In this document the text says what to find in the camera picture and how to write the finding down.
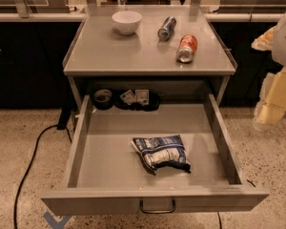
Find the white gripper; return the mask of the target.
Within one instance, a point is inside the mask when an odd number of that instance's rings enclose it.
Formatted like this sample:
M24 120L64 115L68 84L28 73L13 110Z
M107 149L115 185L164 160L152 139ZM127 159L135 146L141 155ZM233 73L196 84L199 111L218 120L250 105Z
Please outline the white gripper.
M271 51L276 27L271 27L252 43L257 51ZM279 73L267 73L264 78L259 101L255 105L253 127L259 132L268 131L286 113L286 67Z

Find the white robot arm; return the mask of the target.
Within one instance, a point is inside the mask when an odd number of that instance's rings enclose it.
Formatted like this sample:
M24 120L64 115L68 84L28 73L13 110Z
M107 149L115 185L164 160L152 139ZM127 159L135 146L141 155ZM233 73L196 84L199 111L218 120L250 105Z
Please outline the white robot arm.
M279 73L266 75L255 106L253 124L262 132L275 126L286 114L286 12L274 27L252 43L252 48L270 51L273 60L282 66Z

